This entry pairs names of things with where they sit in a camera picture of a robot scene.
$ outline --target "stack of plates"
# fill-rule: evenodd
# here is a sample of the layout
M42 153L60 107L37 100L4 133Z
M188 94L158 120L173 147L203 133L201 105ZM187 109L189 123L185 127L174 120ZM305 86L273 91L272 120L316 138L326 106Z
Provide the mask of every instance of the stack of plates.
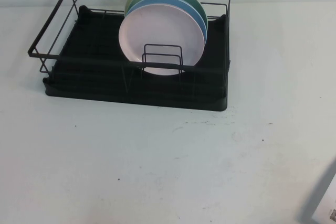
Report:
M130 61L142 62L146 44L182 47L183 65L194 66L206 42L208 20L198 0L127 0L119 43ZM180 64L177 47L148 46L146 62ZM146 72L170 76L175 69L145 68Z

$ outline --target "black drip tray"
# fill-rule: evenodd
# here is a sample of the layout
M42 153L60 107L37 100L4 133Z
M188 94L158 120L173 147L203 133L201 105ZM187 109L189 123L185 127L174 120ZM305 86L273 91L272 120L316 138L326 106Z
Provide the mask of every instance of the black drip tray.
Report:
M78 20L52 69L44 79L48 95L135 104L222 111L227 107L225 18L209 22L208 39L195 68L218 68L223 73L187 71L176 76L156 76L139 68L115 64L88 64L85 60L128 62L118 40L123 15L79 8ZM69 62L80 58L83 62Z

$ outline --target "dish drying rack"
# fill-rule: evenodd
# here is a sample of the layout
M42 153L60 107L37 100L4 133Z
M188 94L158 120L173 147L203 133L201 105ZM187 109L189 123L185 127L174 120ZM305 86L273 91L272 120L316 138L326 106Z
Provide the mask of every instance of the dish drying rack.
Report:
M183 65L183 48L179 45L144 46L142 62L129 61L118 41L124 11L89 8L71 0L70 11L46 53L37 49L46 30L64 0L59 0L37 35L28 54L39 58L46 94L55 97L110 102L168 106L212 111L227 108L229 59L228 3L201 3L225 7L222 16L208 16L207 42L195 66ZM75 21L60 53L52 52L71 12ZM152 47L174 47L179 54L150 53ZM180 64L146 62L147 55L178 57ZM146 67L176 69L174 76L157 76L144 71Z

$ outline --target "white table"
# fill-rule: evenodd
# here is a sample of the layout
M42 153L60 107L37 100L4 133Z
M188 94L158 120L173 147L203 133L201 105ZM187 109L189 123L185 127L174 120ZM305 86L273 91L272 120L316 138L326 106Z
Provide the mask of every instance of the white table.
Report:
M51 8L0 8L0 223L300 223L336 156L336 3L232 4L229 108L48 97Z

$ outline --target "dish rack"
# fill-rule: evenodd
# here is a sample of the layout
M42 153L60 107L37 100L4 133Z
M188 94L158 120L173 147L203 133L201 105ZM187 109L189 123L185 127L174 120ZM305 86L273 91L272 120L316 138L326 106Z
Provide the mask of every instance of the dish rack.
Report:
M28 51L30 57L40 59L40 72L48 74L43 78L47 95L212 111L227 108L230 0L202 3L223 6L225 13L208 16L208 39L195 66L183 65L183 48L179 45L154 45L150 41L144 47L142 62L129 61L118 41L124 11L79 6L79 0L71 0L70 11L58 25L51 48L44 53L37 45L63 1L57 2ZM72 23L69 21L71 12L75 14ZM60 42L60 53L54 54L52 50L67 22L72 28L64 44ZM179 49L179 54L164 56L178 57L180 64L146 62L146 56L152 55L152 47ZM145 72L146 67L176 69L178 74L157 76Z

